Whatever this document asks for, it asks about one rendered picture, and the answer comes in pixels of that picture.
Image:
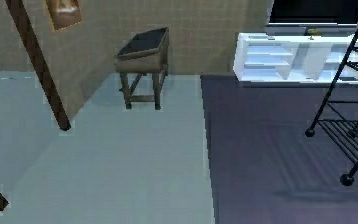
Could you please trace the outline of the brown wooden stool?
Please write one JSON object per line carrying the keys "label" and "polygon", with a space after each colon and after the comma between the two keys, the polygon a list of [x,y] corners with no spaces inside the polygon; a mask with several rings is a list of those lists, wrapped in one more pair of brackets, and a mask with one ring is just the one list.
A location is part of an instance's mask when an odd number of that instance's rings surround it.
{"label": "brown wooden stool", "polygon": [[[125,107],[133,102],[153,102],[161,109],[161,91],[168,75],[169,28],[162,27],[136,34],[115,56],[115,69],[120,74]],[[153,94],[135,95],[143,76],[152,75]]]}

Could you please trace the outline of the white tv stand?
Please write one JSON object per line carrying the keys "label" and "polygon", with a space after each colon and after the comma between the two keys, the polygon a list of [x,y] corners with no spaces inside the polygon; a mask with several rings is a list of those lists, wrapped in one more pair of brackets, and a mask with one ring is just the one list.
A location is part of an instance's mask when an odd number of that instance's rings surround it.
{"label": "white tv stand", "polygon": [[353,37],[239,33],[233,71],[243,82],[330,84]]}

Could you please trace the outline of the framed brown picture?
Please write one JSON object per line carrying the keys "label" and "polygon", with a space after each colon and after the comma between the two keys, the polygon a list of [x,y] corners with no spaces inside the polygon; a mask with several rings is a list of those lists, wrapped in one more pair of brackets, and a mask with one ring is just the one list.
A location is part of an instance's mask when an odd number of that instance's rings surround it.
{"label": "framed brown picture", "polygon": [[44,0],[44,2],[54,32],[83,21],[78,0]]}

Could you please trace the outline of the black television set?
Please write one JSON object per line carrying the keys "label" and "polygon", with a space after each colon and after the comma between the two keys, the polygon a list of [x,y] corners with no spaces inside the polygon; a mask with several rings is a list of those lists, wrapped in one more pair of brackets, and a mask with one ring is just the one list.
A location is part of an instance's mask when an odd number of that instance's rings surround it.
{"label": "black television set", "polygon": [[271,0],[269,35],[307,36],[317,29],[323,36],[348,36],[358,25],[358,0]]}

